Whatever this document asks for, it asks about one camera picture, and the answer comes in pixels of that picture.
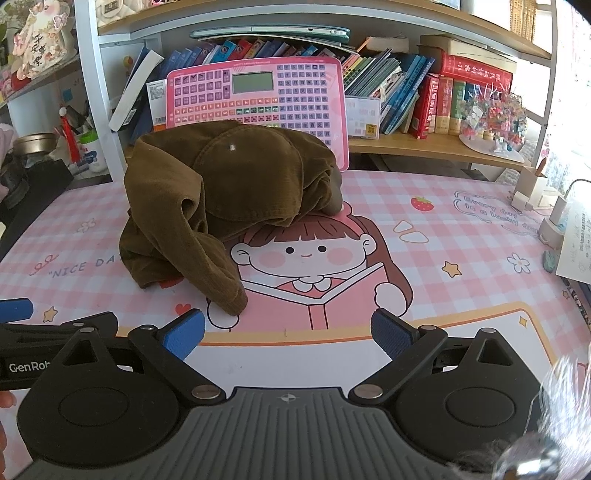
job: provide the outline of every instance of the heart illustration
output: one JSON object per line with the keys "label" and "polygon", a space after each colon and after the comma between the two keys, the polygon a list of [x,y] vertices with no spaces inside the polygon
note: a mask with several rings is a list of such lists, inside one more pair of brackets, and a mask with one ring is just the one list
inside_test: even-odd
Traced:
{"label": "heart illustration", "polygon": [[160,285],[160,288],[165,289],[165,288],[174,287],[177,283],[181,283],[183,280],[184,280],[184,277],[172,278],[171,280],[159,281],[158,284]]}
{"label": "heart illustration", "polygon": [[174,311],[177,312],[177,315],[179,317],[183,313],[187,313],[189,310],[191,310],[191,304],[190,303],[186,303],[185,305],[183,305],[182,303],[177,303],[176,307],[174,308]]}

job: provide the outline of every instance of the star illustration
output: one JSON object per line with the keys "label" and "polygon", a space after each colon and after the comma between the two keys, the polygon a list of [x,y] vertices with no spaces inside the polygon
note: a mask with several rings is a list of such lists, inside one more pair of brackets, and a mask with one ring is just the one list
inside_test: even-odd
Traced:
{"label": "star illustration", "polygon": [[49,310],[43,312],[43,323],[53,322],[53,318],[56,316],[57,310],[52,306]]}
{"label": "star illustration", "polygon": [[447,260],[445,262],[445,265],[443,265],[441,269],[446,274],[448,274],[450,278],[453,278],[456,275],[462,275],[462,272],[460,272],[460,266],[456,263],[449,263]]}

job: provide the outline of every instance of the paper card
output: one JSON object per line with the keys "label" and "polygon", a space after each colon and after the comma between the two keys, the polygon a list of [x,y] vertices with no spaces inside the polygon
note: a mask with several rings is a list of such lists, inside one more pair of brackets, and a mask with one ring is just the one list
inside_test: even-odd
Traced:
{"label": "paper card", "polygon": [[580,202],[570,208],[556,274],[591,283],[591,209]]}
{"label": "paper card", "polygon": [[379,138],[380,104],[379,98],[345,97],[348,136]]}

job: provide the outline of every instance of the finger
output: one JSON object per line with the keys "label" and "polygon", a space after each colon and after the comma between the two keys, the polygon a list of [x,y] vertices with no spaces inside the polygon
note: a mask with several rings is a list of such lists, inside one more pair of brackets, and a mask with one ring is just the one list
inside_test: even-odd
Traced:
{"label": "finger", "polygon": [[6,433],[4,433],[4,427],[0,423],[0,452],[3,452],[6,449]]}
{"label": "finger", "polygon": [[0,392],[0,408],[10,408],[17,404],[17,398],[12,392]]}

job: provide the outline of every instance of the flower illustration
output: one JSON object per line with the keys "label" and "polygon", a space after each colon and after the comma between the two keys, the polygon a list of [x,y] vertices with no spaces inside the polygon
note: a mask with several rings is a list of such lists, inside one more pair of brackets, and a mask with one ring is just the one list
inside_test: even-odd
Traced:
{"label": "flower illustration", "polygon": [[507,261],[513,265],[517,273],[530,273],[530,261],[520,258],[516,253],[513,253],[511,257],[507,257]]}
{"label": "flower illustration", "polygon": [[87,222],[82,222],[80,224],[80,228],[78,230],[76,230],[76,232],[78,233],[84,233],[86,232],[89,228],[92,228],[96,225],[95,219],[91,218],[90,220],[88,220]]}

